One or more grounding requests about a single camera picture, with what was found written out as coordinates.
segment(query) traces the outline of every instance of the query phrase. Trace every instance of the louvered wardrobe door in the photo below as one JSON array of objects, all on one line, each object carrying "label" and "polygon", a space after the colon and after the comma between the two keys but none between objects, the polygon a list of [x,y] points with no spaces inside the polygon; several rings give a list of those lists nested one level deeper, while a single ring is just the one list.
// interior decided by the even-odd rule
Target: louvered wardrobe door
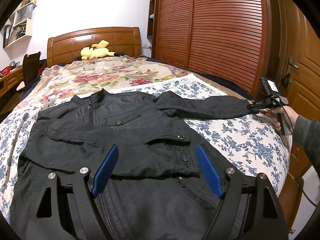
[{"label": "louvered wardrobe door", "polygon": [[188,69],[221,76],[250,92],[261,31],[261,0],[193,0]]},{"label": "louvered wardrobe door", "polygon": [[160,0],[156,59],[184,68],[191,0]]}]

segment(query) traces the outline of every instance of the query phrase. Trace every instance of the jacket button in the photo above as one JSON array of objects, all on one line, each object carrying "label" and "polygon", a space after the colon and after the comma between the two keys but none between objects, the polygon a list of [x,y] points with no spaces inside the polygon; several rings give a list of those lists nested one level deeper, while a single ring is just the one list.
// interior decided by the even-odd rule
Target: jacket button
[{"label": "jacket button", "polygon": [[179,134],[178,134],[178,139],[179,139],[179,140],[183,140],[183,139],[184,139],[183,134],[179,133]]}]

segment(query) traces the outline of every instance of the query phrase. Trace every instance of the bed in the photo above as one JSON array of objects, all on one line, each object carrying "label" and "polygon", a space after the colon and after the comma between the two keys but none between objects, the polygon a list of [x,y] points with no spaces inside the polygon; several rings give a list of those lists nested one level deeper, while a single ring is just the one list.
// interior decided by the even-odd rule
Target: bed
[{"label": "bed", "polygon": [[[126,56],[74,61],[83,47],[109,42],[114,52]],[[0,211],[9,221],[17,162],[39,111],[69,101],[72,96],[86,97],[102,88],[110,93],[142,91],[159,95],[173,91],[184,98],[204,99],[235,92],[193,73],[140,56],[137,27],[105,27],[67,33],[48,40],[48,65],[40,82],[0,124]],[[263,115],[247,115],[231,120],[190,120],[185,122],[215,146],[239,170],[256,176],[268,175],[279,195],[289,167],[290,137],[276,133],[271,120]]]}]

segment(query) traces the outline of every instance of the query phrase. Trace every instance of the jacket zipper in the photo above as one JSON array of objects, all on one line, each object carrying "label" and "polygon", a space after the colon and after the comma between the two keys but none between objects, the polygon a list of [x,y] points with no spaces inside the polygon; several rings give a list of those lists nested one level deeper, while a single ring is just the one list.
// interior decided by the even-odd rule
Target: jacket zipper
[{"label": "jacket zipper", "polygon": [[89,122],[90,122],[90,123],[93,123],[93,121],[92,121],[91,100],[89,101],[88,109],[90,110],[90,111],[89,111]]},{"label": "jacket zipper", "polygon": [[112,236],[113,236],[113,238],[115,240],[120,240],[119,237],[117,236],[115,228],[113,227],[113,225],[111,223],[111,218],[110,218],[109,213],[108,213],[107,204],[106,204],[106,201],[104,199],[103,193],[99,194],[99,198],[100,198],[100,202],[101,202],[104,218],[106,219],[106,222],[107,222],[107,224],[108,224],[108,226],[110,228],[111,234],[112,234]]}]

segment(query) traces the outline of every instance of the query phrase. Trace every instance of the blue gripper pad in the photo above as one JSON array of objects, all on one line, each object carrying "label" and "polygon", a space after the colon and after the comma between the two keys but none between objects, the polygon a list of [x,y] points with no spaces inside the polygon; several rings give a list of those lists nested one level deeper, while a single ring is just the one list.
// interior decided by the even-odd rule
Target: blue gripper pad
[{"label": "blue gripper pad", "polygon": [[102,165],[94,176],[94,183],[92,188],[92,195],[96,198],[100,193],[102,193],[108,183],[108,180],[116,166],[119,158],[118,146],[114,145],[107,157],[104,159]]},{"label": "blue gripper pad", "polygon": [[221,199],[224,195],[224,192],[221,188],[221,178],[212,165],[211,160],[200,145],[198,145],[196,148],[196,158],[204,178],[207,181],[209,189],[213,194]]}]

